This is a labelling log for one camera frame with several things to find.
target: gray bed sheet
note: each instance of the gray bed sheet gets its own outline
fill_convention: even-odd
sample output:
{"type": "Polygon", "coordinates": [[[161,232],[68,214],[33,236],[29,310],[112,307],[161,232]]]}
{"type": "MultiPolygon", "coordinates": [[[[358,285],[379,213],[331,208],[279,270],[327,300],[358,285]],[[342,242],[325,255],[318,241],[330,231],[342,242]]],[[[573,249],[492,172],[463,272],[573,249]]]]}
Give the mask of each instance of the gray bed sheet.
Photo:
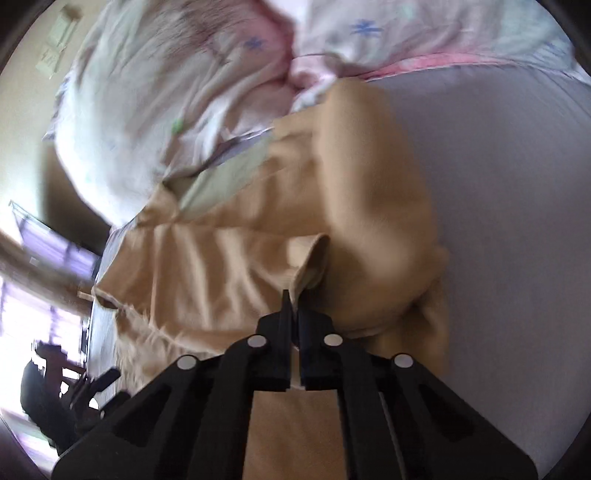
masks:
{"type": "MultiPolygon", "coordinates": [[[[543,476],[591,411],[591,88],[518,66],[375,85],[410,136],[451,252],[445,380],[543,476]]],[[[94,374],[113,363],[114,326],[97,305],[92,320],[94,374]]]]}

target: beige cloth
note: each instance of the beige cloth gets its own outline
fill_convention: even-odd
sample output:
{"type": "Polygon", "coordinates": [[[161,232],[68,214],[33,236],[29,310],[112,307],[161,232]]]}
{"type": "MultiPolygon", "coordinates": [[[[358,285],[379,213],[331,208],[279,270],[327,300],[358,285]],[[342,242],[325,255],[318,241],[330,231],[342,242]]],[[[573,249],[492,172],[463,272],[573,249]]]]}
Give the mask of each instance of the beige cloth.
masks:
{"type": "MultiPolygon", "coordinates": [[[[286,288],[293,299],[311,289],[306,301],[372,353],[444,368],[447,255],[380,91],[339,81],[274,135],[252,181],[197,219],[160,187],[95,287],[118,309],[117,361],[131,390],[183,352],[217,355],[252,334],[286,288]]],[[[246,479],[343,475],[333,392],[256,395],[246,479]]]]}

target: fabric fold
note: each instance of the fabric fold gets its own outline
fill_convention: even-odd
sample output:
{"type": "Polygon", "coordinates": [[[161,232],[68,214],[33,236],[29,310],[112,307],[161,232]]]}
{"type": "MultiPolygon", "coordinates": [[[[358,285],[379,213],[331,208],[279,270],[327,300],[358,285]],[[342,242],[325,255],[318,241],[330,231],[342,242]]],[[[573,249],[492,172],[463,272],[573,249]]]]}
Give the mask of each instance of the fabric fold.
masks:
{"type": "MultiPolygon", "coordinates": [[[[370,352],[445,370],[447,254],[386,104],[367,84],[337,82],[324,104],[278,120],[251,181],[195,218],[156,191],[95,286],[118,309],[127,388],[254,333],[285,289],[370,352]]],[[[245,479],[344,475],[334,393],[257,393],[245,479]]]]}

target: white pillowcase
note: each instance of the white pillowcase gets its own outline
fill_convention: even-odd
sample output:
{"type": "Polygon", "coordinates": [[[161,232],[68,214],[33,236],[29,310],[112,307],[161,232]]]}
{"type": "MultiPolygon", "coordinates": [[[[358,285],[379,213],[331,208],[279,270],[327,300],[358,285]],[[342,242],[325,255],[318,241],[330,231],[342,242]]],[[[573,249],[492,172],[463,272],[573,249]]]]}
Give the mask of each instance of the white pillowcase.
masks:
{"type": "Polygon", "coordinates": [[[163,179],[267,128],[293,101],[288,52],[251,0],[112,0],[74,62],[56,124],[80,197],[124,225],[163,179]]]}

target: pink fabric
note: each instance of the pink fabric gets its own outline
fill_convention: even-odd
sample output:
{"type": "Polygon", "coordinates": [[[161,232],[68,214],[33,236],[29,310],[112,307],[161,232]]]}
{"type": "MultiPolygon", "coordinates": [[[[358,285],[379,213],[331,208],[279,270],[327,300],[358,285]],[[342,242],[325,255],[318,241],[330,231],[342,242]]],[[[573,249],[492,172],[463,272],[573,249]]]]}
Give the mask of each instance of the pink fabric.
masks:
{"type": "Polygon", "coordinates": [[[401,73],[416,72],[417,70],[429,70],[450,65],[496,65],[508,63],[507,61],[486,57],[481,55],[471,55],[466,53],[436,53],[434,55],[425,55],[414,59],[401,60],[388,65],[383,69],[374,72],[364,73],[359,76],[363,80],[374,80],[384,77],[393,77],[401,73]]]}

